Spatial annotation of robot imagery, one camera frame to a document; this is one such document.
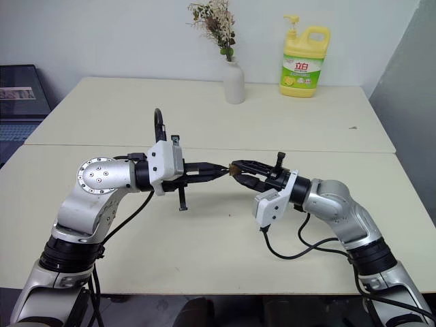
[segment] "cable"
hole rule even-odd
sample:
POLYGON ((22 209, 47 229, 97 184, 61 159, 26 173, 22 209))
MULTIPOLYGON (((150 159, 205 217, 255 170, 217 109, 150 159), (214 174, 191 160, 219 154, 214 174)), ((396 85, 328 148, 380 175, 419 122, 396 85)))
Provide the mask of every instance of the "cable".
MULTIPOLYGON (((114 159, 124 159, 124 157, 119 156, 119 157, 114 157, 114 159)), ((134 213, 132 213, 128 218, 126 218, 126 220, 124 220, 122 223, 120 223, 113 231, 111 231, 111 233, 109 233, 103 239, 103 242, 101 243, 102 248, 103 248, 103 245, 112 236, 114 236, 121 228, 123 228, 127 223, 129 223, 129 221, 131 221, 138 213, 141 212, 141 210, 150 202, 154 193, 155 193, 154 191, 151 191, 149 196, 147 196, 147 198, 145 199, 144 203, 142 203, 141 206, 138 209, 136 209, 136 211, 134 213)), ((91 302, 92 302, 93 308, 94 308, 94 312, 93 312, 91 319, 89 320, 88 327, 92 327, 95 319, 97 319, 99 327, 104 327, 102 315, 101 315, 100 310, 99 310, 100 300, 101 300, 102 294, 100 292, 100 282, 98 279, 97 268, 96 268, 95 264, 94 264, 92 277, 89 277, 89 280, 88 280, 88 288, 89 288, 89 291, 91 292, 91 302), (93 279, 95 282, 95 292, 94 292, 94 287, 93 287, 93 279)))
POLYGON ((89 320, 88 327, 92 327, 92 325, 94 324, 95 318, 97 317, 97 314, 101 315, 101 313, 100 313, 100 300, 101 300, 102 294, 100 293, 100 282, 98 279, 97 268, 96 268, 95 264, 94 264, 94 269, 93 269, 93 278, 94 278, 94 282, 95 282, 95 303, 96 303, 97 308, 94 308, 94 312, 93 312, 91 319, 89 320))
MULTIPOLYGON (((306 242, 306 241, 303 239, 301 233, 302 233, 303 228, 306 227, 306 225, 307 225, 307 223, 309 222, 310 218, 311 218, 311 214, 310 214, 310 213, 307 213, 306 220, 303 221, 303 223, 301 224, 300 228, 298 229, 298 233, 297 233, 297 234, 298 234, 298 238, 300 239, 301 243, 304 244, 304 245, 306 245, 307 247, 311 247, 312 244, 306 242)), ((344 255, 345 257, 348 258, 348 254, 347 254, 346 252, 344 252, 344 251, 341 251, 341 250, 326 249, 326 248, 323 248, 323 247, 316 247, 315 250, 323 251, 323 252, 338 253, 338 254, 344 255)))
POLYGON ((429 313, 428 311, 425 311, 424 309, 414 307, 413 305, 407 305, 405 303, 398 302, 395 300, 390 300, 389 298, 382 298, 382 297, 364 292, 360 286, 360 283, 359 283, 358 271, 357 271, 356 267, 354 267, 354 266, 353 266, 353 269, 354 269, 354 282, 356 283, 357 290, 359 291, 360 295, 362 295, 364 298, 368 298, 370 300, 377 301, 377 302, 386 303, 387 305, 394 305, 396 307, 400 307, 400 308, 407 309, 410 311, 415 311, 416 313, 420 313, 421 315, 425 315, 429 319, 432 319, 434 322, 436 322, 436 317, 434 315, 432 315, 431 313, 429 313))
POLYGON ((136 211, 134 213, 132 213, 130 215, 130 217, 128 217, 126 220, 124 220, 122 223, 120 223, 113 231, 111 231, 111 233, 109 233, 103 240, 103 242, 101 243, 102 246, 109 240, 109 238, 111 238, 112 236, 115 235, 115 233, 117 233, 121 228, 123 228, 129 221, 131 221, 138 213, 141 212, 141 210, 150 202, 151 198, 153 197, 153 194, 155 192, 151 191, 149 196, 147 197, 147 199, 145 199, 144 203, 141 204, 141 206, 136 209, 136 211))
MULTIPOLYGON (((308 247, 311 247, 312 245, 310 243, 306 242, 303 239, 303 237, 301 235, 301 232, 302 232, 303 228, 309 222, 310 217, 311 217, 311 215, 310 215, 310 213, 308 213, 307 216, 306 216, 305 221, 302 223, 302 225, 298 229, 298 238, 300 239, 300 241, 304 245, 306 245, 308 247)), ((332 252, 332 253, 338 253, 338 254, 341 254, 341 255, 344 255, 344 256, 348 257, 348 254, 346 252, 344 252, 344 251, 339 251, 339 250, 334 250, 334 249, 325 249, 325 248, 320 248, 320 247, 316 247, 315 250, 325 251, 325 252, 332 252)), ((394 305, 396 307, 400 307, 400 308, 407 309, 407 310, 410 310, 410 311, 414 311, 414 312, 420 313, 421 315, 424 315, 424 316, 432 319, 434 322, 436 322, 436 317, 434 315, 432 315, 431 313, 429 313, 428 311, 425 311, 424 309, 417 308, 417 307, 414 307, 412 305, 401 303, 401 302, 398 302, 398 301, 395 301, 395 300, 390 300, 388 298, 382 298, 380 296, 376 296, 376 295, 364 292, 362 290, 361 286, 360 286, 360 283, 359 283, 358 271, 357 271, 356 267, 354 267, 354 266, 353 266, 353 269, 354 269, 354 282, 356 283, 356 288, 359 291, 360 295, 363 296, 364 298, 368 298, 370 300, 374 300, 374 301, 377 301, 377 302, 386 303, 387 305, 394 305)))
POLYGON ((262 233, 264 234, 264 238, 265 238, 265 242, 266 242, 266 246, 268 247, 268 250, 270 250, 271 253, 274 254, 276 257, 279 257, 279 258, 285 259, 285 260, 293 260, 293 259, 299 258, 299 257, 303 256, 304 254, 312 251, 313 249, 316 249, 321 244, 331 242, 333 240, 337 240, 336 238, 326 238, 325 240, 321 240, 320 242, 316 242, 314 245, 311 245, 310 247, 308 247, 304 251, 301 251, 300 253, 297 253, 296 255, 281 255, 280 253, 277 253, 276 251, 274 251, 274 249, 271 247, 267 232, 268 232, 268 230, 262 230, 262 233))
POLYGON ((88 279, 88 288, 89 288, 89 291, 91 293, 91 302, 93 304, 94 314, 95 314, 95 317, 97 318, 98 326, 99 327, 104 327, 102 315, 101 315, 100 310, 99 310, 99 308, 97 306, 97 297, 96 297, 95 292, 94 292, 94 286, 93 286, 92 277, 89 277, 89 279, 88 279))

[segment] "yellow plastic bottle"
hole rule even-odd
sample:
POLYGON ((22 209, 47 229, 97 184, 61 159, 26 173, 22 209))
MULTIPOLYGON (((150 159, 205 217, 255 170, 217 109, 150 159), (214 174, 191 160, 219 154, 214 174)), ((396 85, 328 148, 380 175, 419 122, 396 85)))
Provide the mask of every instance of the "yellow plastic bottle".
POLYGON ((326 56, 330 30, 322 26, 310 26, 297 37, 295 24, 298 16, 289 18, 292 28, 287 32, 283 49, 283 67, 280 79, 280 93, 291 97, 311 97, 318 83, 322 62, 326 56), (323 40, 311 38, 312 33, 323 35, 323 40))

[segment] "white vase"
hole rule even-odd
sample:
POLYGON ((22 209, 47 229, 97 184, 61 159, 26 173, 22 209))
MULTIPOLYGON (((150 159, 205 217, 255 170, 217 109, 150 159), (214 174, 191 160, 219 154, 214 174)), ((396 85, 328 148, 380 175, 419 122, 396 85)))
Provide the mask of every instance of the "white vase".
POLYGON ((225 63, 223 76, 225 100, 229 104, 240 104, 245 100, 244 72, 233 58, 231 62, 225 63))

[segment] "white table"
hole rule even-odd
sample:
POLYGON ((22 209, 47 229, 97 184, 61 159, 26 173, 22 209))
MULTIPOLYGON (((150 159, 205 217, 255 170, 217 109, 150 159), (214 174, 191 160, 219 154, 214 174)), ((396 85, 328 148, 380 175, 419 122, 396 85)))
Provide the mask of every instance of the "white table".
POLYGON ((232 105, 220 82, 85 78, 26 144, 152 146, 158 107, 184 148, 395 152, 360 87, 319 87, 309 99, 246 89, 232 105))
MULTIPOLYGON (((0 287, 21 288, 50 236, 62 201, 86 159, 146 148, 22 146, 0 170, 0 287)), ((185 149, 187 162, 226 165, 235 159, 275 162, 272 151, 185 149)), ((397 158, 387 153, 288 152, 285 167, 307 178, 343 181, 372 214, 395 256, 421 292, 435 292, 436 230, 397 158)), ((142 203, 128 195, 113 227, 142 203)), ((153 198, 114 236, 97 263, 102 291, 133 294, 355 294, 351 266, 341 256, 312 253, 283 261, 268 252, 251 216, 255 192, 224 176, 187 188, 188 211, 178 196, 153 198)), ((270 229, 274 248, 303 249, 296 237, 304 215, 289 210, 270 229)), ((316 218, 305 230, 315 242, 332 236, 316 218)))

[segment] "green label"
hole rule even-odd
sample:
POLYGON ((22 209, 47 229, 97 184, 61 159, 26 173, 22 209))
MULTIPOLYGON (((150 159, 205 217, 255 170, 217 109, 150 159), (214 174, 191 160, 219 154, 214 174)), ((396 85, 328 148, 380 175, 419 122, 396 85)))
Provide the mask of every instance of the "green label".
POLYGON ((324 59, 283 56, 280 84, 284 87, 314 89, 318 83, 324 59))

